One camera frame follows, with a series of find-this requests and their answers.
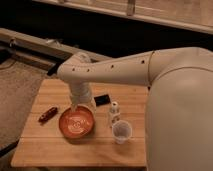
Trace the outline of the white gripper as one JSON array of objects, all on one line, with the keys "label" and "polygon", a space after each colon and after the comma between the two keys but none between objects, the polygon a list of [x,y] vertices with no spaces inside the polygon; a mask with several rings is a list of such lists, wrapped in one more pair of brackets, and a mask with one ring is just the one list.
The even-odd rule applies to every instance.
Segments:
[{"label": "white gripper", "polygon": [[69,85],[69,89],[73,109],[76,109],[79,105],[93,107],[92,91],[88,83],[72,83]]}]

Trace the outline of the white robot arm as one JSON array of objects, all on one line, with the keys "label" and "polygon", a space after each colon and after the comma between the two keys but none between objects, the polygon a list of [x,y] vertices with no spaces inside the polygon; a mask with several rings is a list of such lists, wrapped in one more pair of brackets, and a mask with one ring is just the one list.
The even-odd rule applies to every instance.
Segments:
[{"label": "white robot arm", "polygon": [[213,171],[213,52],[156,50],[93,63],[78,52],[58,77],[74,103],[91,99],[91,82],[150,88],[145,108],[148,171]]}]

